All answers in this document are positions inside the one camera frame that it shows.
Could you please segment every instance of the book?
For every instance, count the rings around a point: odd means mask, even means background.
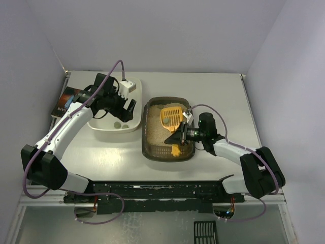
[[[79,93],[79,91],[81,90],[67,86],[59,101],[57,102],[55,108],[53,109],[51,116],[53,118],[62,118],[70,107],[73,98]]]

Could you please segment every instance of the gray wall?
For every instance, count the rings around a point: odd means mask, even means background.
[[[285,0],[27,0],[68,70],[246,73]]]
[[[325,1],[288,0],[245,85],[263,145],[287,179],[300,243],[325,242]]]
[[[64,78],[46,36],[24,0],[0,7],[0,243],[21,193],[20,150],[49,128],[50,110]]]

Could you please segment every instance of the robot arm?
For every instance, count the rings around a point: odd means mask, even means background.
[[[72,111],[78,109],[101,84],[105,78],[104,74],[98,73],[94,85],[89,86],[90,91],[82,90],[73,99],[72,104],[61,118],[61,121],[67,119],[67,122],[60,125],[60,122],[35,146],[26,145],[21,151],[21,158],[24,170],[26,169],[30,159],[35,153],[48,142],[48,138],[56,131],[51,142],[47,144],[40,154],[36,157],[32,166],[28,171],[28,179],[33,182],[46,186],[52,190],[65,189],[79,193],[92,193],[93,182],[85,177],[68,172],[60,162],[62,156],[79,132],[79,130],[90,121],[99,110],[104,109],[123,122],[133,119],[133,110],[136,104],[135,100],[131,100],[127,109],[124,105],[130,92],[136,89],[136,84],[130,81],[121,81],[118,90],[113,86],[115,78],[109,77],[105,86],[100,92],[83,108],[76,112],[73,116]]]
[[[189,141],[200,141],[208,153],[226,158],[241,166],[243,176],[230,175],[222,180],[222,185],[229,194],[249,193],[255,198],[260,198],[276,189],[270,172],[263,168],[264,165],[256,155],[267,163],[279,187],[285,185],[285,178],[270,149],[267,147],[245,149],[235,143],[227,142],[225,137],[218,134],[211,113],[200,114],[199,128],[191,128],[188,123],[181,122],[176,132],[167,138],[165,143],[185,145]]]

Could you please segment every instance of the green pebble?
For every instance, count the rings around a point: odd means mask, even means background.
[[[120,122],[115,122],[114,123],[114,128],[120,129],[121,128],[121,123]]]
[[[164,124],[168,124],[168,122],[169,122],[169,118],[164,118],[164,119],[162,120],[162,122],[163,122]]]

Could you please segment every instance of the white table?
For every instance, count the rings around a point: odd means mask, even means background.
[[[94,82],[97,72],[72,71],[68,86],[84,89]],[[190,105],[208,104],[224,117],[229,139],[248,147],[259,147],[245,88],[239,74],[133,73],[142,82],[142,110],[154,97],[185,98]],[[196,108],[195,122],[208,108]],[[217,129],[224,135],[221,120],[215,115]],[[62,163],[76,174],[92,180],[218,180],[242,174],[241,168],[224,158],[196,151],[186,162],[162,163],[145,158],[141,151],[141,125],[126,134],[96,132],[85,125],[63,155]]]

